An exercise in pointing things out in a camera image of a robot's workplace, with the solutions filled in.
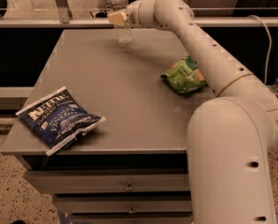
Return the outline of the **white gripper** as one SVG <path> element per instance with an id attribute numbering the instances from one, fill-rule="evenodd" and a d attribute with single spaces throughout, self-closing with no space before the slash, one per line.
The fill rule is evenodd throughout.
<path id="1" fill-rule="evenodd" d="M 129 21 L 129 24 L 132 28 L 140 28 L 142 26 L 139 19 L 139 10 L 141 4 L 141 0 L 136 0 L 127 6 L 127 13 L 124 10 L 114 11 L 109 13 L 107 18 L 109 22 L 114 25 L 125 26 Z"/>

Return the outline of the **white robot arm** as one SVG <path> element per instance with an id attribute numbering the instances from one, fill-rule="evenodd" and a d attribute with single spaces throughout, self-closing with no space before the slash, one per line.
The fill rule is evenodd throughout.
<path id="1" fill-rule="evenodd" d="M 183 0 L 137 0 L 110 9 L 114 24 L 175 34 L 215 95 L 188 124 L 194 224 L 277 224 L 268 162 L 278 142 L 275 94 L 195 23 Z"/>

